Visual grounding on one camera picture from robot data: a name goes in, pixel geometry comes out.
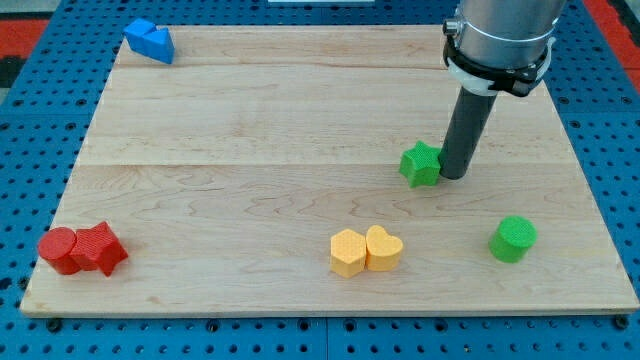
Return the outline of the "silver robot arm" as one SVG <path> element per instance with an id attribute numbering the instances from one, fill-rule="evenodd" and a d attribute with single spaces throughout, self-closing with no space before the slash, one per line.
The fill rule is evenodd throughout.
<path id="1" fill-rule="evenodd" d="M 468 92 L 526 97 L 550 67 L 565 0 L 461 0 L 443 22 L 443 60 Z"/>

